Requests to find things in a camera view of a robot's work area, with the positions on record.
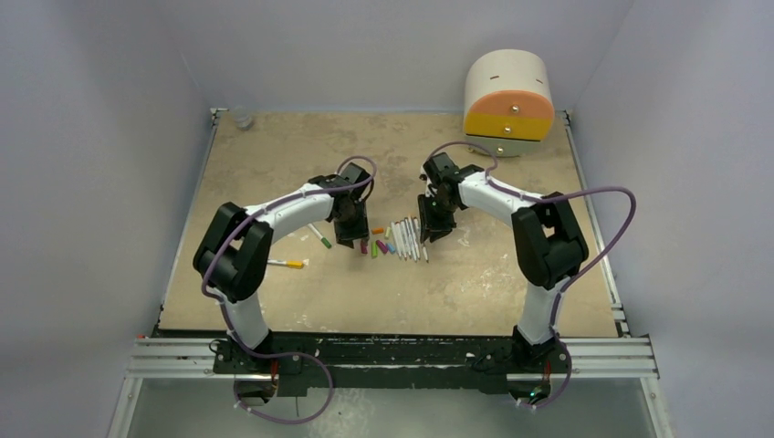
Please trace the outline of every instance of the cable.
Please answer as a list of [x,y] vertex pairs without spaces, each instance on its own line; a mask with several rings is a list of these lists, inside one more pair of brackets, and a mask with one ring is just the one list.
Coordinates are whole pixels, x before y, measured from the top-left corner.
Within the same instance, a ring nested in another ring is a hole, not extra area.
[[551,395],[547,399],[545,399],[542,403],[528,404],[528,406],[531,407],[531,409],[533,410],[537,408],[544,408],[549,404],[553,403],[564,392],[564,389],[567,388],[568,383],[570,383],[570,375],[572,374],[572,357],[570,356],[570,351],[568,350],[567,345],[560,340],[559,332],[554,329],[554,327],[556,327],[557,316],[559,314],[559,304],[561,301],[561,296],[562,294],[564,294],[565,291],[567,291],[567,289],[573,283],[575,283],[579,278],[584,276],[587,272],[589,272],[589,270],[591,270],[594,266],[596,266],[610,252],[610,250],[615,246],[615,244],[618,243],[618,241],[621,239],[621,236],[623,236],[623,233],[626,232],[626,230],[629,228],[629,225],[632,223],[632,219],[634,218],[634,212],[637,211],[637,198],[634,196],[634,193],[632,193],[631,190],[620,186],[597,187],[594,189],[580,190],[574,193],[563,194],[562,196],[556,196],[556,197],[545,198],[545,199],[536,198],[534,196],[529,196],[527,194],[508,189],[507,187],[499,185],[496,182],[494,182],[491,178],[489,178],[489,173],[494,171],[497,168],[497,165],[498,165],[497,156],[487,148],[470,141],[449,141],[448,143],[444,143],[441,146],[438,146],[437,148],[435,148],[432,152],[430,152],[430,155],[428,155],[427,159],[429,160],[430,158],[435,156],[439,151],[454,145],[469,146],[471,148],[475,148],[475,149],[478,149],[479,151],[482,151],[486,155],[489,155],[489,157],[492,158],[492,165],[484,170],[486,183],[492,188],[494,188],[495,190],[498,190],[505,194],[509,194],[511,196],[516,196],[518,199],[521,199],[524,201],[530,201],[532,203],[558,203],[561,201],[568,201],[570,199],[578,198],[581,196],[588,196],[588,195],[597,194],[597,193],[612,193],[612,192],[623,193],[629,197],[629,213],[626,215],[626,219],[623,221],[621,228],[618,229],[618,232],[610,240],[610,243],[607,244],[600,251],[600,253],[597,254],[597,256],[594,257],[589,262],[588,265],[586,265],[583,269],[581,269],[578,272],[578,274],[570,278],[570,280],[560,288],[559,293],[556,295],[556,298],[554,298],[553,307],[551,308],[549,329],[554,339],[560,345],[562,350],[564,350],[564,354],[567,356],[567,375],[565,376],[564,381],[561,383],[559,388],[556,391],[552,391]]
[[323,412],[325,412],[325,410],[328,408],[328,405],[330,405],[330,401],[333,399],[333,377],[330,375],[330,371],[328,370],[328,367],[326,367],[325,364],[322,363],[321,360],[319,360],[318,358],[316,358],[316,357],[314,357],[314,356],[312,356],[310,354],[307,354],[307,353],[303,353],[303,352],[300,352],[300,351],[298,351],[298,352],[292,352],[291,351],[291,352],[285,352],[285,353],[262,354],[262,353],[257,353],[255,351],[253,351],[239,337],[239,334],[236,333],[236,331],[234,329],[234,324],[231,321],[231,318],[228,316],[228,312],[225,309],[225,302],[223,301],[223,299],[220,298],[218,295],[213,294],[210,291],[208,291],[207,290],[207,285],[210,283],[210,277],[212,276],[212,274],[214,272],[215,266],[217,265],[217,262],[221,259],[221,257],[223,257],[223,254],[225,253],[226,248],[228,248],[231,245],[231,242],[233,242],[236,239],[236,237],[242,232],[242,230],[244,230],[247,227],[248,224],[253,222],[253,220],[256,219],[258,216],[260,216],[261,214],[267,213],[267,212],[269,212],[271,210],[274,210],[275,208],[279,207],[280,205],[283,205],[285,203],[289,203],[291,201],[295,201],[295,200],[297,200],[299,198],[302,198],[302,197],[305,197],[305,196],[312,196],[312,195],[316,195],[316,194],[330,194],[330,193],[336,193],[336,192],[345,192],[345,191],[348,191],[348,190],[353,190],[353,189],[360,188],[360,187],[362,187],[362,186],[372,182],[373,178],[376,176],[376,170],[377,170],[376,169],[376,163],[372,159],[370,159],[368,157],[365,157],[363,155],[353,155],[353,156],[349,157],[348,159],[344,160],[344,162],[342,162],[339,165],[339,168],[336,171],[336,173],[341,172],[341,170],[344,168],[344,166],[346,166],[349,162],[352,162],[353,160],[365,160],[366,162],[368,162],[371,165],[371,167],[373,168],[373,170],[371,172],[371,175],[368,178],[366,178],[365,180],[361,181],[361,182],[356,182],[356,183],[354,183],[352,185],[347,185],[347,186],[344,186],[344,187],[336,187],[336,188],[331,188],[331,189],[311,190],[311,191],[308,191],[308,192],[305,192],[305,193],[291,193],[291,194],[288,194],[286,196],[283,196],[283,197],[275,200],[274,202],[270,203],[269,205],[267,205],[264,208],[261,208],[257,212],[255,212],[253,214],[250,214],[244,221],[242,221],[239,225],[236,226],[234,231],[232,231],[231,234],[228,235],[228,237],[225,239],[223,244],[220,245],[220,247],[218,248],[217,252],[215,253],[215,255],[213,257],[213,261],[210,263],[210,266],[207,267],[206,272],[204,272],[204,275],[202,276],[202,289],[201,289],[202,290],[202,294],[204,294],[206,297],[213,298],[213,299],[215,299],[218,302],[218,305],[220,306],[221,314],[223,314],[223,319],[225,321],[226,327],[228,328],[228,332],[229,332],[229,334],[231,336],[231,339],[233,339],[234,342],[236,342],[236,344],[239,345],[239,347],[241,349],[243,349],[248,355],[250,355],[250,356],[252,356],[254,358],[263,359],[263,360],[265,360],[265,359],[280,359],[280,358],[286,358],[286,357],[290,357],[290,356],[299,356],[301,358],[305,358],[305,359],[311,360],[311,361],[315,362],[317,365],[319,365],[322,368],[322,371],[325,373],[325,377],[328,379],[328,397],[325,399],[325,402],[322,403],[322,407],[319,408],[319,410],[317,410],[316,412],[314,412],[310,416],[304,417],[304,418],[299,418],[299,419],[296,419],[296,420],[287,420],[287,419],[284,419],[284,418],[278,418],[278,417],[275,417],[275,416],[272,416],[272,415],[268,415],[268,414],[265,414],[265,413],[262,413],[262,412],[259,412],[259,411],[255,411],[250,406],[247,406],[247,404],[244,403],[242,401],[242,399],[239,398],[239,393],[238,393],[238,391],[236,389],[236,384],[237,384],[238,381],[235,381],[234,382],[234,396],[236,398],[235,407],[238,406],[238,407],[244,409],[245,411],[247,411],[248,413],[252,413],[256,417],[263,418],[264,420],[269,420],[271,422],[277,422],[277,423],[280,423],[280,424],[302,424],[304,422],[310,422],[310,421],[314,420],[315,418],[319,417]]

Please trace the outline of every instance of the white marker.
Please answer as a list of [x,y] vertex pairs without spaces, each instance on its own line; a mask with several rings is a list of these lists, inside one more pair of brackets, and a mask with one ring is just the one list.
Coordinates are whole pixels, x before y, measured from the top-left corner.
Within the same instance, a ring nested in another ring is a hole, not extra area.
[[411,240],[409,240],[409,230],[406,229],[406,222],[401,221],[398,223],[401,228],[401,238],[403,239],[403,251],[406,254],[406,260],[413,258],[413,251],[411,250]]
[[417,229],[417,226],[416,226],[415,217],[412,217],[411,219],[409,219],[409,226],[412,229],[413,242],[416,245],[416,259],[422,260],[422,246],[419,245],[419,230]]
[[412,255],[412,260],[416,263],[416,248],[413,244],[413,234],[411,232],[412,227],[409,225],[409,219],[407,217],[403,218],[403,230],[405,230],[406,235],[408,236],[408,242],[409,242],[409,253]]
[[406,230],[408,230],[409,239],[412,241],[413,261],[416,263],[419,261],[419,246],[416,245],[416,235],[414,235],[413,224],[408,217],[403,220],[406,222]]
[[409,250],[409,238],[406,234],[405,224],[403,221],[398,222],[398,230],[401,233],[401,241],[403,243],[403,253],[406,255],[406,260],[408,260],[409,257],[412,256],[411,251]]
[[395,222],[390,224],[390,227],[392,228],[392,235],[395,238],[395,249],[398,250],[398,258],[403,260],[403,240],[401,239],[401,232],[395,228],[395,225]]

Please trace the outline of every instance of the cylindrical container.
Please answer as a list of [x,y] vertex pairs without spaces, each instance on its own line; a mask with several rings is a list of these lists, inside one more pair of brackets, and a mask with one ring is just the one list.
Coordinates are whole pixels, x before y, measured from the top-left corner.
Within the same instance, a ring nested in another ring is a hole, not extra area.
[[229,110],[231,117],[234,119],[236,127],[240,130],[249,130],[253,127],[253,116],[247,108],[237,105]]
[[470,141],[501,156],[518,155],[545,139],[553,120],[546,65],[537,55],[496,50],[468,71],[463,126]]

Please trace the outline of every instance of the pen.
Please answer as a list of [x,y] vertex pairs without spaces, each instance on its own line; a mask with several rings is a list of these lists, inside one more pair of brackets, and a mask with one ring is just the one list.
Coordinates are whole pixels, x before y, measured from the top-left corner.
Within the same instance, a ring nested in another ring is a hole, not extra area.
[[413,249],[416,253],[416,261],[422,260],[422,252],[419,250],[419,238],[416,235],[416,229],[413,227],[413,220],[411,217],[408,217],[406,220],[406,226],[409,227],[412,233],[412,242],[413,242]]
[[390,224],[390,227],[392,228],[392,235],[395,236],[395,246],[396,246],[396,249],[398,250],[398,258],[403,260],[403,240],[401,238],[400,227],[398,228],[395,227],[397,224],[398,223],[393,222]]
[[304,262],[299,262],[296,260],[273,260],[269,259],[267,264],[273,265],[273,266],[287,266],[292,267],[293,269],[303,269],[304,268]]

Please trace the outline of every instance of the green marker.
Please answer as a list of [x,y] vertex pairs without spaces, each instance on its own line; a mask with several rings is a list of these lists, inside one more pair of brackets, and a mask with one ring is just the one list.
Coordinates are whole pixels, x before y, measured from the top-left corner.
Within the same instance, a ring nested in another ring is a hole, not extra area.
[[320,242],[322,242],[323,245],[325,245],[326,248],[331,249],[333,247],[333,245],[330,244],[328,239],[322,235],[322,233],[317,229],[316,226],[314,226],[314,224],[308,224],[307,227],[312,230],[312,233],[314,233],[314,235],[320,240]]

